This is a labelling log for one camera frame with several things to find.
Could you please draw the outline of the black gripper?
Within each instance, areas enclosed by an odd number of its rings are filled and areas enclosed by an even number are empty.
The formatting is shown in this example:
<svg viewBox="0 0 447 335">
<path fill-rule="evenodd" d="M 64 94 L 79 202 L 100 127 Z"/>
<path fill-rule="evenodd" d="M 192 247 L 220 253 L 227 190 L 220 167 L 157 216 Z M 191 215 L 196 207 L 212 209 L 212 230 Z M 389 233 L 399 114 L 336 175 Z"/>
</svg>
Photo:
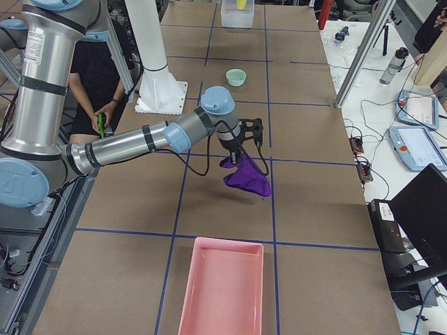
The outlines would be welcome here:
<svg viewBox="0 0 447 335">
<path fill-rule="evenodd" d="M 244 142 L 244 135 L 242 133 L 239 133 L 236 137 L 233 137 L 231 133 L 218 132 L 217 137 L 221 143 L 221 146 L 230 153 L 242 153 L 241 146 Z"/>
</svg>

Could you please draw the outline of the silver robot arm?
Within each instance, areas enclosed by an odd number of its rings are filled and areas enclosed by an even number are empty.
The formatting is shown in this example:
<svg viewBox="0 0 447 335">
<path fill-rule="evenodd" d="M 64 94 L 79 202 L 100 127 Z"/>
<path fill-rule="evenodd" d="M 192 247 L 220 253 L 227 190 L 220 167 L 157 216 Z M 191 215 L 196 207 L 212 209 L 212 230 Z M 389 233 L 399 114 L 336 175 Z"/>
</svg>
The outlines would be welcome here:
<svg viewBox="0 0 447 335">
<path fill-rule="evenodd" d="M 175 153 L 216 135 L 234 162 L 244 141 L 230 92 L 210 87 L 192 112 L 182 111 L 186 82 L 168 69 L 154 1 L 127 1 L 126 9 L 144 69 L 138 112 L 175 114 L 87 144 L 58 147 L 57 135 L 75 44 L 88 33 L 110 36 L 104 1 L 24 1 L 29 25 L 13 127 L 1 141 L 1 203 L 25 208 L 93 169 L 170 147 Z"/>
</svg>

